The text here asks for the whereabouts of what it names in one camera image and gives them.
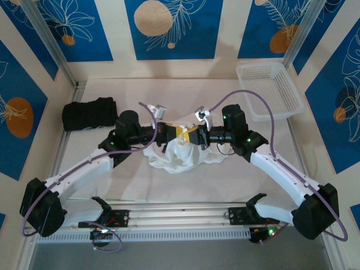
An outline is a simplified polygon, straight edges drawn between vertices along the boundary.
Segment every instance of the white cloth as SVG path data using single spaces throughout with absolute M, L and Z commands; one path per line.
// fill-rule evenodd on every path
M 191 114 L 171 124 L 182 128 L 191 128 L 194 123 L 197 123 L 197 119 L 195 114 Z M 213 115 L 213 123 L 214 125 L 222 125 L 218 115 Z M 215 144 L 210 145 L 206 150 L 201 150 L 201 146 L 186 142 L 182 135 L 168 143 L 165 153 L 162 153 L 162 149 L 162 147 L 157 147 L 153 143 L 143 153 L 148 157 L 151 166 L 165 169 L 169 173 L 185 172 L 199 166 L 201 163 L 220 163 L 227 157 L 227 155 L 223 155 L 218 151 Z M 232 151 L 229 144 L 219 145 L 219 149 L 224 154 Z

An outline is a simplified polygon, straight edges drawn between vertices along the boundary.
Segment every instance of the white plastic basket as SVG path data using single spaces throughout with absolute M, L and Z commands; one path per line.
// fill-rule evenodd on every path
M 261 95 L 269 104 L 275 119 L 288 118 L 305 110 L 304 101 L 282 63 L 243 64 L 236 68 L 236 73 L 241 89 Z M 253 121 L 270 120 L 269 112 L 259 98 L 252 94 L 244 95 Z

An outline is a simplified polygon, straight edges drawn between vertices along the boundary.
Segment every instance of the black cloth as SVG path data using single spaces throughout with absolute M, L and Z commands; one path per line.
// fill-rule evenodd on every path
M 117 118 L 116 102 L 112 97 L 99 97 L 91 102 L 72 102 L 62 110 L 65 131 L 112 127 Z

